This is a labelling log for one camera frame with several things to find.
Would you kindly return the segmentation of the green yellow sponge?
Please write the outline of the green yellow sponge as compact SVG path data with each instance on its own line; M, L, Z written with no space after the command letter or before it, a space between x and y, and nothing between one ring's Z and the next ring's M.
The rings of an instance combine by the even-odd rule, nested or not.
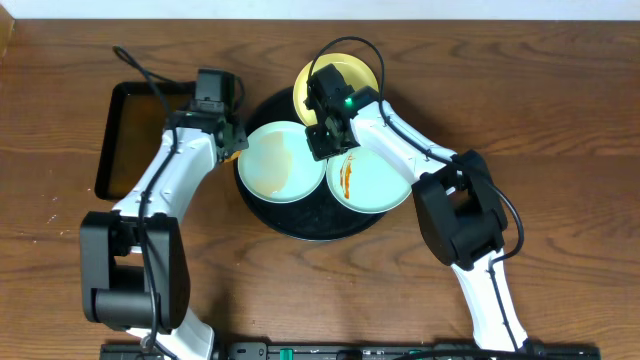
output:
M234 152L232 155L230 155L227 159L224 160L224 163L228 163L228 162L234 161L235 159L237 159L240 156L241 153L242 153L242 150Z

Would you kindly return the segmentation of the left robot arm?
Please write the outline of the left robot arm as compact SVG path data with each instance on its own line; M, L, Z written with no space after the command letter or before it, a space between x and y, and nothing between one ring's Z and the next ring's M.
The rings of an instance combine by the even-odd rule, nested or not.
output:
M215 332L190 309L180 224L202 180L248 146L234 115L177 111L134 188L80 226L82 307L88 321L138 337L166 359L211 359Z

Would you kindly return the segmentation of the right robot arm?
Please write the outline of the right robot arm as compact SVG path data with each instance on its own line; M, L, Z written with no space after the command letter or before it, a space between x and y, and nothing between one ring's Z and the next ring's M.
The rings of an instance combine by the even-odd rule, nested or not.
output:
M367 149L410 183L420 232L433 255L454 271L476 344L484 350L523 351L528 335L504 269L514 254L505 251L503 237L510 221L519 235L523 225L481 155L457 154L429 140L369 86L311 85L304 104L317 118L308 129L315 157Z

